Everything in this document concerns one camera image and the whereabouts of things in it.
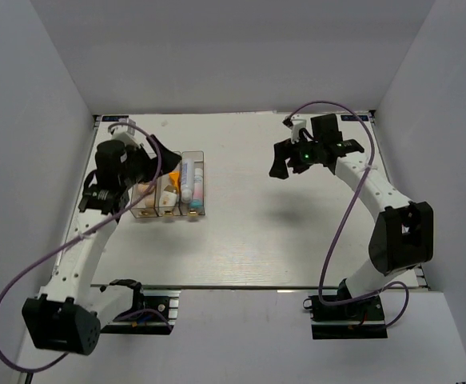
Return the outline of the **white bottle blue print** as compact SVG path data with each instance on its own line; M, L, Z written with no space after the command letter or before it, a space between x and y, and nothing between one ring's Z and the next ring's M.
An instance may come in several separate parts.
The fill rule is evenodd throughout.
M193 196L194 160L185 158L181 165L181 201L189 204Z

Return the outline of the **round white powder puff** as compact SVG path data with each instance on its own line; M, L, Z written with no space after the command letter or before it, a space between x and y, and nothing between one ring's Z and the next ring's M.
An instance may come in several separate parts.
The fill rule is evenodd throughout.
M155 194L149 194L142 199L142 207L146 209L153 209L156 206Z

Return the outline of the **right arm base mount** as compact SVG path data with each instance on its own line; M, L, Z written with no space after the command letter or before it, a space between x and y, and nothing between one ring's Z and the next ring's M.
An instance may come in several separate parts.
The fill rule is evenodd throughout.
M341 306L325 306L318 295L302 302L310 313L313 340L386 339L385 316L379 296Z

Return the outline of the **orange tube white cap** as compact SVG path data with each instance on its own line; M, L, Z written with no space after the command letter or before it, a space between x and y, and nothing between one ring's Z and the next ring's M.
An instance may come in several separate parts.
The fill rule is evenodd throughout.
M169 173L170 184L176 189L178 194L180 193L180 176L181 173L179 171Z

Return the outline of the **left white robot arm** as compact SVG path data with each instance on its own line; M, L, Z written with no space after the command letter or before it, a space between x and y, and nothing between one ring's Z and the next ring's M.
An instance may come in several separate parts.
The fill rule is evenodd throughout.
M129 192L138 183L156 182L176 170L181 155L157 146L149 154L129 134L116 134L98 144L95 167L87 175L78 205L86 228L78 243L63 252L58 268L36 298L28 298L22 316L36 348L72 354L90 354L102 329L117 318L136 319L145 312L141 283L117 278L93 286L99 260L117 229L117 213L129 204Z

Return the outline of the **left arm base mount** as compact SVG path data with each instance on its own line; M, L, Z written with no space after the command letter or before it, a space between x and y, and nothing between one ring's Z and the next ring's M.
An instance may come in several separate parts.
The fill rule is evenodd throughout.
M111 294L113 288L126 288L128 310L121 310L104 326L102 334L170 335L177 320L180 290L150 289L133 279L116 279L100 285L101 293Z

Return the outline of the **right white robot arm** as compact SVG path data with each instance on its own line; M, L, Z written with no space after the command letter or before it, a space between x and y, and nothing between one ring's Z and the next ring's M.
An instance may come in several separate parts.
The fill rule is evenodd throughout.
M269 175L286 179L320 164L348 185L352 200L372 215L374 228L368 244L368 261L344 279L335 303L346 318L358 318L366 299L379 294L395 277L433 256L434 213L427 202L414 202L376 170L354 139L341 142L307 142L287 139L274 146Z

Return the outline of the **pink teal spray bottle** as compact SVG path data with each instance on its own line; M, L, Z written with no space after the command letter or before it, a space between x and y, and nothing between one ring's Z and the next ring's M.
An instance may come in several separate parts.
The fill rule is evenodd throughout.
M194 171L193 196L189 208L195 212L201 212L204 207L204 171L197 168Z

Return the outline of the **white bottle brown cap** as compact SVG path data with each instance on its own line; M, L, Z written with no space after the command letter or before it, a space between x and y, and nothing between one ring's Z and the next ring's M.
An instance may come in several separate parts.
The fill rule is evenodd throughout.
M163 210L173 210L177 205L178 193L172 185L168 185L161 192L159 206Z

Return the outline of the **beige makeup sponge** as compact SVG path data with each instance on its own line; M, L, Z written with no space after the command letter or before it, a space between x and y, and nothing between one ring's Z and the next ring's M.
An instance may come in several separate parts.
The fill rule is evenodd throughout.
M149 184L139 183L137 184L137 192L139 194L144 194L149 189Z

